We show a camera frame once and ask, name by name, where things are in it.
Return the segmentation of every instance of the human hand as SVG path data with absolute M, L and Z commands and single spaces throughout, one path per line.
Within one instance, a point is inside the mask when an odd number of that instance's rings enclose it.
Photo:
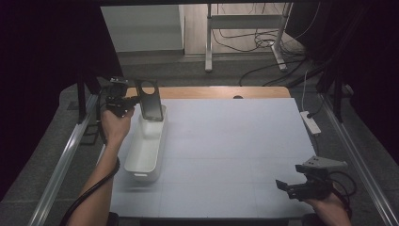
M 305 200 L 304 202 L 311 205 L 319 218 L 328 226 L 351 225 L 343 203 L 334 193 L 323 200 Z
M 121 144 L 129 133 L 131 118 L 135 109 L 129 110 L 126 114 L 119 118 L 110 110 L 106 110 L 102 114 L 102 125 L 104 129 L 107 144 Z

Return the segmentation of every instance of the metal frame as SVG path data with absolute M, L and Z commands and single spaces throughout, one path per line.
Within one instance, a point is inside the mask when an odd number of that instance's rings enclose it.
M 358 172 L 361 181 L 375 203 L 376 209 L 384 220 L 385 225 L 399 225 L 398 218 L 393 212 L 383 190 L 361 157 L 358 148 L 356 147 L 352 138 L 349 136 L 349 133 L 346 131 L 345 126 L 335 117 L 334 112 L 332 111 L 331 102 L 324 95 L 320 94 L 319 97 L 322 99 L 322 101 L 326 102 L 324 109 L 327 112 L 335 130 L 337 131 L 338 136 L 340 137 L 346 152 L 348 153 L 353 166 L 355 167 L 355 170 Z
M 292 3 L 287 3 L 282 15 L 212 15 L 212 4 L 208 4 L 205 71 L 212 71 L 212 29 L 256 29 L 278 28 L 276 40 L 271 43 L 271 50 L 282 72 L 287 71 L 287 66 L 281 56 L 279 44 L 287 24 Z
M 40 201 L 33 212 L 32 218 L 29 220 L 28 225 L 43 225 L 47 216 L 53 206 L 56 194 L 62 185 L 68 168 L 71 164 L 77 146 L 85 133 L 88 122 L 92 116 L 94 108 L 97 103 L 98 96 L 91 94 L 88 97 L 88 103 L 86 104 L 87 114 L 83 118 L 81 123 L 77 123 L 73 129 L 70 139 L 65 146 L 64 152 L 59 158 L 56 168 L 54 169 L 53 175 L 50 178 L 47 187 L 44 189 L 41 195 Z

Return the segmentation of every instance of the black curtain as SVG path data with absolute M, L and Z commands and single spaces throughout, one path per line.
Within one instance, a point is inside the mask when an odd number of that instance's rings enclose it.
M 59 93 L 78 75 L 93 81 L 122 72 L 99 6 L 6 1 L 0 29 L 3 198 L 52 121 Z

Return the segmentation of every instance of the white table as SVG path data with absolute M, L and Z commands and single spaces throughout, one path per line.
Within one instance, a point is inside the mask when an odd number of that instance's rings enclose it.
M 304 183 L 295 171 L 314 155 L 295 100 L 162 100 L 168 135 L 159 179 L 133 180 L 124 168 L 133 129 L 120 149 L 111 211 L 133 218 L 301 218 L 275 180 Z

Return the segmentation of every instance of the wooden board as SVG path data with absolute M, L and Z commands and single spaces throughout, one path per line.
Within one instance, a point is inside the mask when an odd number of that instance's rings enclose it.
M 232 99 L 241 96 L 246 99 L 290 98 L 290 92 L 283 87 L 173 87 L 159 88 L 161 99 Z M 127 96 L 135 96 L 136 88 L 128 89 Z

